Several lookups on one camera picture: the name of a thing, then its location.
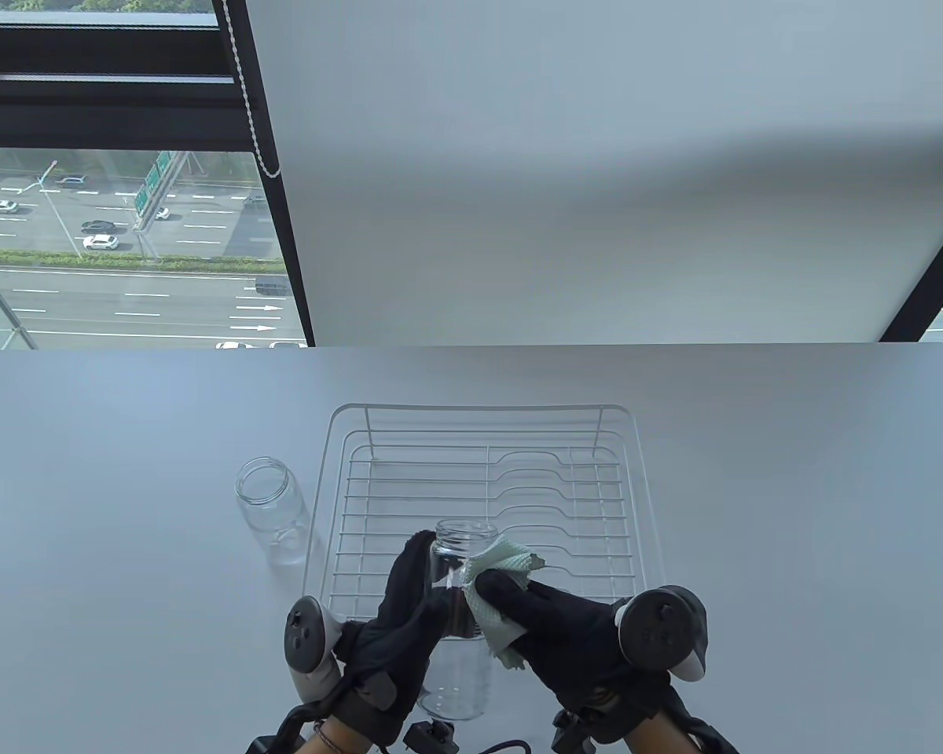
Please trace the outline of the person's left hand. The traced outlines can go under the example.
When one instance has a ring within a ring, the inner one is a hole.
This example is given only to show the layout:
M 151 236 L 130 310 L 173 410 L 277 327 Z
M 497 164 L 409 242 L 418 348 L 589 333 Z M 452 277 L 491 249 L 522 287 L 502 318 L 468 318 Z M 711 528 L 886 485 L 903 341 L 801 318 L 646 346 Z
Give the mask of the person's left hand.
M 435 532 L 405 543 L 389 572 L 375 618 L 360 628 L 343 660 L 346 689 L 330 704 L 321 736 L 342 752 L 393 744 L 424 689 L 432 651 L 449 624 L 449 592 L 431 588 Z

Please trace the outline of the person's right hand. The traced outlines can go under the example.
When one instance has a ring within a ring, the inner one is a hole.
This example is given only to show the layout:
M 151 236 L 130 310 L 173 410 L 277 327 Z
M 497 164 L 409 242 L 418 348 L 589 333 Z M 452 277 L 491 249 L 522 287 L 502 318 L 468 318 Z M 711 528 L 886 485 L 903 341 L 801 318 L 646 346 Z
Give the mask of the person's right hand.
M 594 742 L 625 741 L 633 752 L 698 752 L 663 711 L 669 676 L 642 672 L 623 656 L 610 606 L 543 583 L 521 588 L 494 569 L 479 574 L 475 588 L 525 629 L 515 649 Z

